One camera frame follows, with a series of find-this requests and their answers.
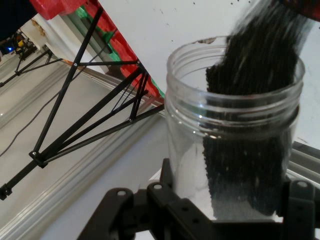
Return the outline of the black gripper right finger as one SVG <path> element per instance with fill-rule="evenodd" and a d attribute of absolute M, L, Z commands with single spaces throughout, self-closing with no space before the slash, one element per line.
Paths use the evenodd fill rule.
<path fill-rule="evenodd" d="M 316 188 L 307 180 L 287 178 L 284 190 L 283 240 L 313 240 Z"/>

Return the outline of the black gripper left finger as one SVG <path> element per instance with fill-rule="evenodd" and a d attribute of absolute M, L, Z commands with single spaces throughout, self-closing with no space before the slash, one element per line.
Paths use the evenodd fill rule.
<path fill-rule="evenodd" d="M 173 191 L 169 159 L 159 181 L 133 193 L 110 189 L 78 236 L 79 240 L 133 240 L 149 231 L 156 240 L 211 240 L 212 222 L 187 198 Z"/>

